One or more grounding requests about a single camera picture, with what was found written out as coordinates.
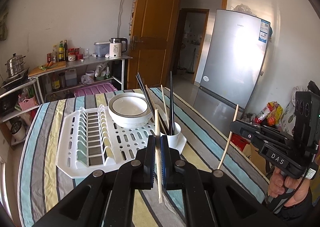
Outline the person right hand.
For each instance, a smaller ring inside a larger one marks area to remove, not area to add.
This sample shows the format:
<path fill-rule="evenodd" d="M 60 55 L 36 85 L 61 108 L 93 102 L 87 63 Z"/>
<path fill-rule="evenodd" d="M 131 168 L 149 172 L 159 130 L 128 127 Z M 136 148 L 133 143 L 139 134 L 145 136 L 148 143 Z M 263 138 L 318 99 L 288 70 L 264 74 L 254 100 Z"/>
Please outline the person right hand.
<path fill-rule="evenodd" d="M 302 202 L 308 195 L 310 180 L 305 179 L 299 186 L 302 178 L 293 179 L 281 175 L 281 170 L 277 167 L 274 168 L 270 183 L 268 185 L 268 195 L 277 198 L 277 196 L 285 193 L 285 187 L 288 189 L 296 190 L 296 193 L 285 203 L 285 207 L 291 207 Z"/>

